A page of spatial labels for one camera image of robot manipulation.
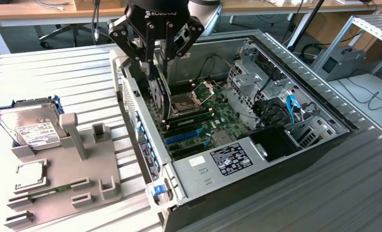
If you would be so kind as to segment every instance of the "wooden desk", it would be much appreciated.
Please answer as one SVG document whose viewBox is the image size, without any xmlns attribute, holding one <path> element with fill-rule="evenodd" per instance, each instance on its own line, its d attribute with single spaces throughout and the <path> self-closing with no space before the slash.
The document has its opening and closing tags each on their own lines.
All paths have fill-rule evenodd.
<svg viewBox="0 0 382 232">
<path fill-rule="evenodd" d="M 379 12 L 382 11 L 382 0 L 376 0 L 379 5 Z M 65 0 L 50 0 L 50 3 L 62 3 Z M 273 15 L 273 14 L 293 14 L 297 13 L 300 6 L 285 4 L 277 7 L 265 0 L 222 0 L 224 16 L 238 15 Z M 305 13 L 298 29 L 290 43 L 296 40 L 305 22 L 309 19 L 310 13 L 316 7 L 317 1 L 312 4 L 305 4 L 300 13 Z M 34 26 L 50 24 L 71 24 L 71 23 L 90 23 L 93 11 L 77 11 L 74 5 L 65 6 L 65 11 L 45 7 L 35 3 L 35 0 L 14 0 L 9 5 L 0 5 L 0 27 L 13 26 Z M 320 12 L 351 12 L 367 11 L 367 5 L 342 5 L 336 0 L 326 0 Z M 119 18 L 125 14 L 125 8 L 101 10 L 99 20 L 106 22 L 110 19 Z M 0 53 L 10 54 L 11 51 L 0 35 Z"/>
</svg>

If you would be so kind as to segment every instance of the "corrugated metal surface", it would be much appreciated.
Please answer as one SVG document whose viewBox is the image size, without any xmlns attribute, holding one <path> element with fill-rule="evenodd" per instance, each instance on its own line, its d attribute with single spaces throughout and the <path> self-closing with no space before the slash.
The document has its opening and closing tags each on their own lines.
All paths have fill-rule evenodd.
<svg viewBox="0 0 382 232">
<path fill-rule="evenodd" d="M 360 131 L 304 172 L 182 231 L 382 231 L 382 132 L 298 60 L 266 36 L 261 40 Z"/>
<path fill-rule="evenodd" d="M 109 61 L 109 52 L 114 48 L 111 44 L 0 56 L 0 98 L 18 100 L 34 98 L 37 93 L 55 93 L 66 112 L 78 113 L 79 129 L 98 122 L 111 127 L 125 195 L 109 206 L 26 231 L 162 231 L 160 217 L 150 209 L 146 184 L 114 93 Z M 0 231 L 11 231 L 3 226 L 6 213 L 11 211 L 6 206 L 9 191 L 5 183 L 9 173 L 15 171 L 11 164 L 17 162 L 10 145 L 11 139 L 0 128 Z"/>
</svg>

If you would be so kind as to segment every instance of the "motherboard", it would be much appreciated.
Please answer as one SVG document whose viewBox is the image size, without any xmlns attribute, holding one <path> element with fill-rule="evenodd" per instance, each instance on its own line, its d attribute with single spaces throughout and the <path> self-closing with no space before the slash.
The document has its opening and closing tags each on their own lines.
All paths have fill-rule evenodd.
<svg viewBox="0 0 382 232">
<path fill-rule="evenodd" d="M 214 82 L 194 83 L 193 92 L 172 97 L 173 116 L 168 120 L 162 120 L 154 101 L 146 101 L 173 160 L 236 141 L 250 130 L 221 90 Z"/>
</svg>

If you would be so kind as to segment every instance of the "green circuit board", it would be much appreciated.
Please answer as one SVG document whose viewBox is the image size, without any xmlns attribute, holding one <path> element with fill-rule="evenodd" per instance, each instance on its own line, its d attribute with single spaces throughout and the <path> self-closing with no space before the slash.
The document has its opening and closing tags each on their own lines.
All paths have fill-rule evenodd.
<svg viewBox="0 0 382 232">
<path fill-rule="evenodd" d="M 185 139 L 172 144 L 168 144 L 168 140 L 182 136 L 184 134 L 172 137 L 165 137 L 168 128 L 162 123 L 161 114 L 157 111 L 157 107 L 154 105 L 153 100 L 146 101 L 157 128 L 162 135 L 162 139 L 166 144 L 168 151 L 173 157 L 173 160 L 181 160 L 194 154 L 198 154 L 205 150 L 213 149 L 224 145 L 224 143 L 236 141 L 238 139 L 238 136 L 249 131 L 249 127 L 240 119 L 237 112 L 228 103 L 228 100 L 225 100 L 226 98 L 222 95 L 221 90 L 217 87 L 214 87 L 213 90 L 214 95 L 205 101 L 202 107 L 184 107 L 184 109 L 188 109 L 188 107 L 190 108 L 190 110 L 186 110 L 185 114 L 188 113 L 188 111 L 197 112 L 205 109 L 213 109 L 214 115 L 210 114 L 210 116 L 213 117 L 212 119 L 192 124 L 193 127 L 197 126 L 197 129 L 200 130 L 200 136 Z M 196 95 L 202 102 L 212 95 L 210 89 L 205 85 L 202 85 L 196 90 Z M 204 143 L 205 147 L 188 152 L 188 148 L 192 148 L 193 146 L 201 145 Z"/>
</svg>

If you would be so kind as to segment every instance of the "office chair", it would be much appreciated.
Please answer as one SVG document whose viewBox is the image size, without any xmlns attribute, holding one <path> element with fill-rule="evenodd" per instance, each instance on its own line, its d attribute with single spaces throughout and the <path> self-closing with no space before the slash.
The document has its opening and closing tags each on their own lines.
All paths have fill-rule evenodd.
<svg viewBox="0 0 382 232">
<path fill-rule="evenodd" d="M 58 36 L 59 34 L 67 32 L 67 31 L 73 31 L 74 33 L 74 47 L 78 47 L 78 35 L 79 35 L 79 32 L 78 31 L 86 31 L 89 32 L 90 34 L 93 33 L 93 30 L 87 27 L 85 27 L 83 25 L 87 25 L 89 23 L 85 23 L 85 24 L 70 24 L 65 27 L 62 27 L 61 24 L 57 24 L 57 30 L 54 30 L 50 34 L 47 35 L 43 35 L 39 37 L 39 41 L 41 41 L 41 46 L 45 47 L 45 48 L 50 48 L 50 43 L 46 41 L 49 39 L 51 39 L 53 37 Z M 109 41 L 111 40 L 109 35 L 106 33 L 99 33 L 99 36 L 106 38 Z"/>
</svg>

